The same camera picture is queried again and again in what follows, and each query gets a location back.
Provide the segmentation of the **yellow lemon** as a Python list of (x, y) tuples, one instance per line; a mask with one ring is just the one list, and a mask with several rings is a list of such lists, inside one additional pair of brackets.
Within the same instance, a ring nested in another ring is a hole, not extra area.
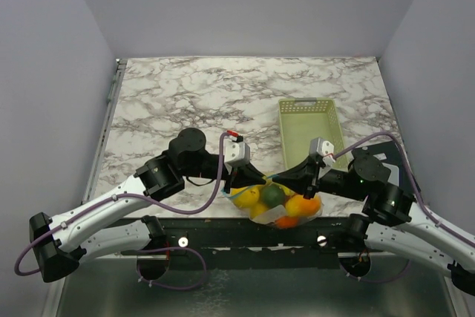
[(263, 213), (267, 212), (269, 207), (265, 204), (258, 202), (254, 206), (252, 206), (249, 210), (249, 217), (253, 220), (256, 217), (262, 215)]
[(249, 209), (256, 205), (261, 197), (258, 187), (246, 187), (242, 189), (234, 189), (231, 202), (239, 209)]

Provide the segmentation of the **green avocado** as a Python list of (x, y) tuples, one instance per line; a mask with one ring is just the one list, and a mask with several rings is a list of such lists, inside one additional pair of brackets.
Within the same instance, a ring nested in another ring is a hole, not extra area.
[(271, 209), (283, 205), (286, 200), (286, 195), (279, 186), (272, 184), (261, 189), (260, 199), (261, 203)]

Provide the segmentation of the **clear zip top bag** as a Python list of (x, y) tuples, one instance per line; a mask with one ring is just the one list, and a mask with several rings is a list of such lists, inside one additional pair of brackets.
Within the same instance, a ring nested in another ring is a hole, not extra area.
[(252, 222), (277, 229), (290, 229), (321, 216), (321, 197), (307, 199), (286, 186), (274, 183), (273, 175), (263, 185), (231, 188), (225, 196)]

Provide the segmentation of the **orange tangerine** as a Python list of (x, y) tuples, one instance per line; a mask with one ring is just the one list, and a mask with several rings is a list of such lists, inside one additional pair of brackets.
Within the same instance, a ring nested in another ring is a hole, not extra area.
[(299, 224), (299, 220), (299, 217), (283, 216), (275, 221), (275, 225), (279, 229), (289, 229), (297, 226)]

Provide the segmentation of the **pale green plastic basket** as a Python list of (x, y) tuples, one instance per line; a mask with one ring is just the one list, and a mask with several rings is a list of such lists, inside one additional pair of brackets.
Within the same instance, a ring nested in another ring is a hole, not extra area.
[(288, 98), (278, 100), (284, 167), (290, 169), (309, 154), (310, 141), (322, 137), (335, 152), (345, 148), (335, 101), (330, 98)]

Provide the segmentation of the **yellow banana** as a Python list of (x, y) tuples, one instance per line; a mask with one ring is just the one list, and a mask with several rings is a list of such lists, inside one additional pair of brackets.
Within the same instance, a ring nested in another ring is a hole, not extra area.
[(281, 189), (287, 197), (291, 197), (291, 196), (295, 195), (293, 190), (291, 190), (291, 189), (289, 189), (285, 186), (282, 186)]

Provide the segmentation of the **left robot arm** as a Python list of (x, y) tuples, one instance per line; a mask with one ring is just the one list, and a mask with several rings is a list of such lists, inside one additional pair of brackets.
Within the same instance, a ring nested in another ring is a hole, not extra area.
[[(209, 179), (211, 197), (198, 209), (168, 206), (163, 200), (181, 192), (187, 178)], [(36, 272), (46, 283), (60, 280), (81, 262), (113, 252), (142, 250), (153, 254), (166, 244), (155, 218), (142, 218), (130, 227), (116, 226), (126, 215), (155, 205), (180, 215), (206, 210), (220, 188), (260, 185), (264, 175), (250, 162), (250, 148), (239, 134), (220, 135), (218, 152), (206, 150), (206, 136), (198, 128), (183, 129), (160, 155), (148, 160), (133, 175), (108, 193), (62, 214), (40, 212), (29, 220), (30, 250)]]

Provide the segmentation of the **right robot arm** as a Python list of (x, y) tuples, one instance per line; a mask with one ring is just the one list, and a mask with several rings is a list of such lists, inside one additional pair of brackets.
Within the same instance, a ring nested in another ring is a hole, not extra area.
[(346, 219), (340, 245), (350, 251), (383, 250), (427, 264), (473, 295), (474, 237), (453, 224), (444, 225), (414, 195), (391, 183), (390, 169), (371, 153), (354, 149), (352, 155), (346, 171), (308, 156), (272, 180), (304, 197), (324, 192), (363, 202), (361, 213)]

